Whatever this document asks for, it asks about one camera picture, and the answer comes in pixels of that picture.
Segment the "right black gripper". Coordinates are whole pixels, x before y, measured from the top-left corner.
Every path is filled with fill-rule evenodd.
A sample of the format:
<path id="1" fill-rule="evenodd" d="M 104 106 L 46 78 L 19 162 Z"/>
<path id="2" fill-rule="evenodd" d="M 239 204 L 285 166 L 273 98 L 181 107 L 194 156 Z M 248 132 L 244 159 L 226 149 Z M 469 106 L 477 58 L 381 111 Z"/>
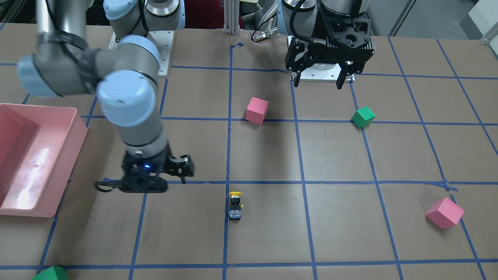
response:
<path id="1" fill-rule="evenodd" d="M 167 181 L 161 173 L 179 177 L 185 183 L 186 177 L 193 177 L 195 165 L 190 155 L 179 158 L 173 156 L 170 145 L 155 156 L 144 158 L 134 156 L 128 151 L 124 155 L 121 180 L 96 181 L 96 190 L 110 193 L 118 189 L 124 193 L 164 193 L 168 189 Z"/>

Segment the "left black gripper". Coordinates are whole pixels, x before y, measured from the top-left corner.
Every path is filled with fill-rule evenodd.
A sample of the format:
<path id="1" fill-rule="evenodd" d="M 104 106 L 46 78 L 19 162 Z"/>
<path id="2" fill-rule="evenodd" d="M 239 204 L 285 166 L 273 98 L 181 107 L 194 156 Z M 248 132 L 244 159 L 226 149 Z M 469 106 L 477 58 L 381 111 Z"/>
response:
<path id="1" fill-rule="evenodd" d="M 293 87 L 298 87 L 301 72 L 315 64 L 338 64 L 336 87 L 341 90 L 347 76 L 362 72 L 376 52 L 370 39 L 371 20 L 366 12 L 356 17 L 340 16 L 327 9 L 313 9 L 314 26 L 310 35 L 298 31 L 304 23 L 297 21 L 301 9 L 293 9 L 289 17 L 292 34 L 287 53 L 287 69 L 293 71 Z"/>

